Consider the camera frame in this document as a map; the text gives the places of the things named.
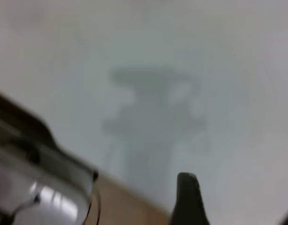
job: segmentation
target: black object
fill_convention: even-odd
[[[177,199],[171,225],[209,225],[196,176],[181,172],[177,178]]]

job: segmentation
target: wooden surface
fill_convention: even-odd
[[[99,225],[167,225],[169,216],[144,200],[100,176],[95,188],[101,195]],[[97,220],[97,198],[92,192],[92,207],[86,225],[95,225]]]

